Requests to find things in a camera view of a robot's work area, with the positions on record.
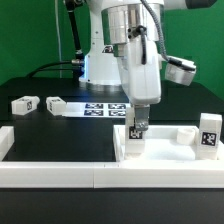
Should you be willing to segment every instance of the white cylinder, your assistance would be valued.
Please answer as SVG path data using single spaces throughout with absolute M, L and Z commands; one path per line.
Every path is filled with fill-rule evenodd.
M 194 128 L 179 128 L 177 131 L 177 143 L 181 145 L 195 144 L 196 131 Z

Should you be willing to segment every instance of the small white block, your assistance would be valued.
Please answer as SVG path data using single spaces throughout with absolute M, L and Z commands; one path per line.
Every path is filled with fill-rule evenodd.
M 145 150 L 145 132 L 136 131 L 134 120 L 134 108 L 127 108 L 125 120 L 125 154 L 143 153 Z
M 0 129 L 0 161 L 5 157 L 14 143 L 14 128 L 4 126 Z
M 24 96 L 11 102 L 12 114 L 25 115 L 37 109 L 40 99 L 35 96 Z
M 221 115 L 201 114 L 196 151 L 197 159 L 217 159 L 221 128 Z
M 66 102 L 60 97 L 48 97 L 46 100 L 47 109 L 54 115 L 63 115 L 66 110 Z

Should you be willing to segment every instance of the qr-like marker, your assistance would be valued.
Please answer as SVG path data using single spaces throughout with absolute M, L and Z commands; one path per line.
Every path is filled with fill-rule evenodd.
M 216 146 L 217 134 L 202 132 L 201 144 L 206 146 Z
M 108 108 L 111 110 L 124 110 L 126 109 L 126 105 L 125 104 L 108 104 Z
M 87 103 L 86 109 L 103 109 L 103 104 L 100 103 Z
M 32 110 L 32 102 L 27 103 L 27 110 Z
M 125 117 L 126 112 L 125 111 L 120 111 L 120 110 L 110 110 L 109 111 L 109 116 L 111 117 Z
M 129 127 L 129 139 L 143 139 L 142 131 L 136 131 L 135 127 Z
M 85 116 L 101 117 L 101 116 L 103 116 L 103 110 L 85 110 L 84 115 Z

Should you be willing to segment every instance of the white block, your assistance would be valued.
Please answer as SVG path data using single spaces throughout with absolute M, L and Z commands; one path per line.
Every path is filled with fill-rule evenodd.
M 197 159 L 217 159 L 221 129 L 221 115 L 201 114 L 196 150 Z
M 93 188 L 93 163 L 0 163 L 0 188 Z
M 37 109 L 40 99 L 35 96 L 24 96 L 11 102 L 12 114 L 25 115 Z
M 0 161 L 3 160 L 14 143 L 14 128 L 4 126 L 0 129 Z
M 94 166 L 94 188 L 223 188 L 220 161 L 123 161 Z
M 46 103 L 48 111 L 54 116 L 63 115 L 66 110 L 66 102 L 60 97 L 48 97 Z
M 127 108 L 125 120 L 125 154 L 139 154 L 145 150 L 145 132 L 136 131 L 134 119 L 134 108 Z

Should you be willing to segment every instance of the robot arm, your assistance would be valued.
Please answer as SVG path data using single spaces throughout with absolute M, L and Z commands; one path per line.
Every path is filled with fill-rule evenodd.
M 70 1 L 76 4 L 85 2 Z M 121 84 L 135 111 L 135 128 L 137 131 L 146 131 L 150 105 L 159 103 L 161 98 L 161 60 L 168 63 L 167 79 L 177 83 L 189 85 L 196 72 L 193 62 L 166 54 L 160 26 L 163 9 L 161 6 L 164 6 L 165 10 L 192 9 L 210 7 L 216 0 L 86 0 L 86 2 L 92 11 L 91 20 L 96 23 L 94 32 L 97 31 L 95 32 L 97 36 L 95 37 L 94 33 L 92 38 L 98 46 L 101 46 L 99 34 L 103 30 L 104 44 L 113 45 Z M 162 57 L 157 52 L 155 42 L 158 41 Z M 102 63 L 104 59 L 106 56 L 102 57 L 101 64 L 105 65 Z M 96 73 L 90 80 L 96 80 L 97 76 L 99 74 Z

